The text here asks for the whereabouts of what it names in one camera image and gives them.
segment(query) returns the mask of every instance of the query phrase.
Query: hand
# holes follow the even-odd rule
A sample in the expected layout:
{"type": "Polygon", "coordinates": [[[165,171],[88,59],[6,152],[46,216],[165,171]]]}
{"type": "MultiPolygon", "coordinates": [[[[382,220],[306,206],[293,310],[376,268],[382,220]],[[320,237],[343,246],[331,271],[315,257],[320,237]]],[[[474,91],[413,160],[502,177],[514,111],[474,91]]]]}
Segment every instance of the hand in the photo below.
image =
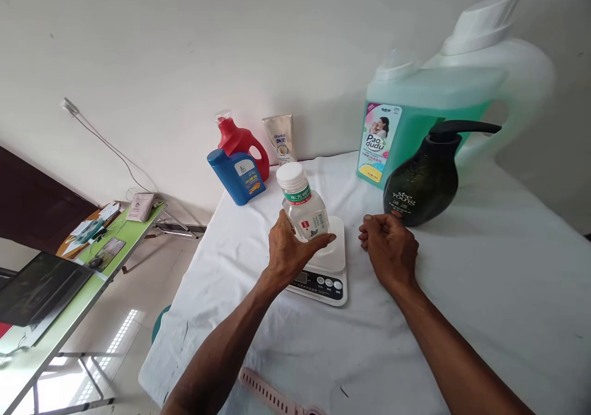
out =
{"type": "Polygon", "coordinates": [[[361,247],[369,251],[377,279],[390,294],[418,287],[414,267],[419,244],[398,218],[391,214],[365,215],[359,231],[361,247]]]}
{"type": "Polygon", "coordinates": [[[282,209],[279,219],[269,232],[269,266],[263,275],[279,293],[296,278],[316,252],[336,238],[333,233],[325,233],[307,243],[299,241],[282,209]]]}

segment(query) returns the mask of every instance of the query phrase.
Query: white bottle cap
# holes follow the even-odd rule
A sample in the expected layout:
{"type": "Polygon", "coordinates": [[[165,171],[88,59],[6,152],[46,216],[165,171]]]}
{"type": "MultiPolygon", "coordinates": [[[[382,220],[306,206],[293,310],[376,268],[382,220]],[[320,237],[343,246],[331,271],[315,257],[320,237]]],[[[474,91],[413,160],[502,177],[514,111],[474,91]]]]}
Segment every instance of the white bottle cap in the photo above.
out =
{"type": "Polygon", "coordinates": [[[415,73],[418,69],[418,59],[412,52],[393,49],[377,68],[375,79],[383,81],[401,79],[415,73]]]}
{"type": "Polygon", "coordinates": [[[486,0],[462,12],[441,55],[460,55],[493,46],[507,37],[519,0],[486,0]]]}
{"type": "Polygon", "coordinates": [[[300,163],[287,163],[277,169],[277,182],[287,193],[298,193],[308,185],[304,166],[300,163]]]}

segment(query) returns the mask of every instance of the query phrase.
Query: right hand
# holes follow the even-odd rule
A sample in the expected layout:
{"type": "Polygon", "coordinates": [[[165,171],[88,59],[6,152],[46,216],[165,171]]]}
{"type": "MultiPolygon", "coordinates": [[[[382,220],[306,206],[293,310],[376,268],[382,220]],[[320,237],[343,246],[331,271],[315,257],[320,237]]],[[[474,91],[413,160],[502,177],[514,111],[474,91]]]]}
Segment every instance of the right hand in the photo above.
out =
{"type": "Polygon", "coordinates": [[[414,269],[419,243],[394,215],[365,215],[359,231],[361,247],[390,294],[418,287],[414,269]]]}

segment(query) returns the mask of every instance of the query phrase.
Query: white table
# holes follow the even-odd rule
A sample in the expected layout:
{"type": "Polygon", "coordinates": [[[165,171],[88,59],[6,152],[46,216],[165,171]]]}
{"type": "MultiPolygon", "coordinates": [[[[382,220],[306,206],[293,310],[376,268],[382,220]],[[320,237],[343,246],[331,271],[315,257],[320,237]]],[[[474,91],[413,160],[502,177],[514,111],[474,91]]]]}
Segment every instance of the white table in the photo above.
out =
{"type": "MultiPolygon", "coordinates": [[[[359,246],[358,226],[365,213],[382,212],[382,192],[357,178],[356,161],[357,152],[304,162],[328,213],[345,222],[347,304],[282,292],[245,365],[327,414],[445,413],[412,333],[359,246]]],[[[207,227],[140,372],[160,405],[267,264],[282,201],[275,170],[267,191],[243,207],[225,193],[207,227]]],[[[589,413],[591,244],[496,166],[412,231],[419,283],[495,372],[538,415],[589,413]]],[[[222,413],[268,412],[236,384],[222,413]]]]}

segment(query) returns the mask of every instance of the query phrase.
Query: black pump nozzle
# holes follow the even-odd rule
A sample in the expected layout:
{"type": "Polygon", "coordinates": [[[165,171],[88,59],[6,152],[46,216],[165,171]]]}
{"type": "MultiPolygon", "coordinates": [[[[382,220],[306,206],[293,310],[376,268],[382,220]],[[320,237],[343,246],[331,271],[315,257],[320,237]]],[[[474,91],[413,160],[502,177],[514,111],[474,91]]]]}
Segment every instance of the black pump nozzle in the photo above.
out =
{"type": "Polygon", "coordinates": [[[496,133],[500,129],[501,126],[495,124],[452,119],[450,121],[443,121],[442,123],[438,123],[431,127],[431,130],[429,130],[429,138],[431,142],[443,144],[455,141],[460,132],[496,133]]]}

